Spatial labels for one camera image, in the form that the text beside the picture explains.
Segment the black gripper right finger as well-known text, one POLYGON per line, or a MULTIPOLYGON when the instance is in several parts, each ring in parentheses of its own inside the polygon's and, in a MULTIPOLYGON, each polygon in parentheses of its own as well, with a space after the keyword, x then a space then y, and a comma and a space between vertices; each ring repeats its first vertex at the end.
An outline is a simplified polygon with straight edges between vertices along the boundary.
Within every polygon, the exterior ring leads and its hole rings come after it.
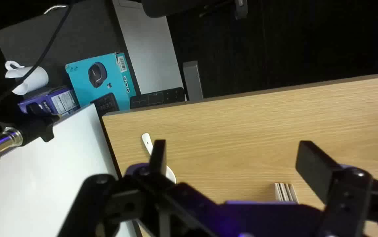
POLYGON ((312 141, 299 142, 295 168, 323 203, 329 200, 336 174, 344 170, 312 141))

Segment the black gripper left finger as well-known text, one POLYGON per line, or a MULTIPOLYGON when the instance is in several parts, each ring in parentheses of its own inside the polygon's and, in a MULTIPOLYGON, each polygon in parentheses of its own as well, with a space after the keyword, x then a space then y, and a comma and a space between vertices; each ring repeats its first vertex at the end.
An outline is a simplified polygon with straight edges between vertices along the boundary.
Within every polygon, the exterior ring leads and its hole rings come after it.
POLYGON ((166 141, 155 139, 149 159, 149 167, 158 174, 166 174, 166 141))

